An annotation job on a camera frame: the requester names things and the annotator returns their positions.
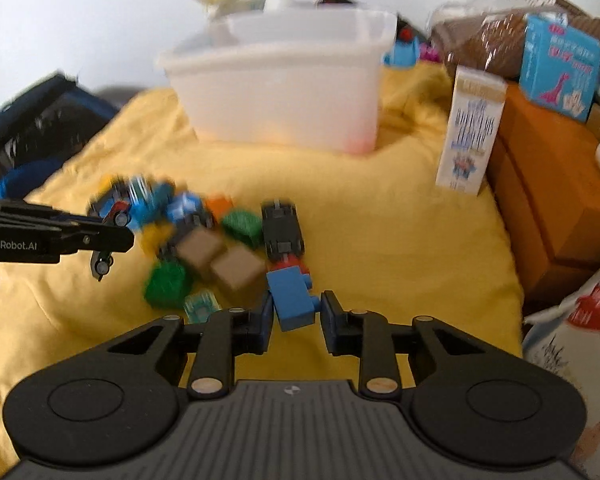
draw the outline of toy car wheel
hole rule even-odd
[[[95,270],[99,275],[106,276],[109,273],[110,267],[108,262],[101,260],[96,264]]]
[[[128,225],[129,222],[131,222],[131,217],[125,212],[116,213],[116,215],[113,217],[113,223],[118,227],[124,227]]]

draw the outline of translucent storage container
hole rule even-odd
[[[395,15],[353,8],[232,14],[157,61],[198,138],[366,153]]]

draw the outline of yellow bedsheet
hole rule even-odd
[[[138,96],[30,199],[83,213],[107,173],[170,177],[254,211],[288,197],[314,291],[330,288],[345,309],[391,322],[436,316],[518,354],[522,292],[493,197],[434,186],[451,83],[430,64],[383,76],[379,148],[369,156],[198,144],[174,92],[159,89]],[[142,299],[152,261],[138,244],[101,283],[89,262],[81,253],[57,266],[0,264],[0,414],[24,376],[163,314]],[[408,384],[406,360],[401,367]],[[237,375],[355,379],[357,360],[328,356],[319,324],[276,328],[269,352],[239,358]],[[16,460],[0,416],[0,475]]]

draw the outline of blue building block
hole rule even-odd
[[[269,290],[282,332],[289,332],[315,322],[320,298],[309,295],[311,277],[299,267],[287,267],[267,273]]]
[[[202,208],[202,199],[198,195],[186,191],[176,195],[167,206],[166,217],[172,224],[177,224],[188,214],[202,211]]]

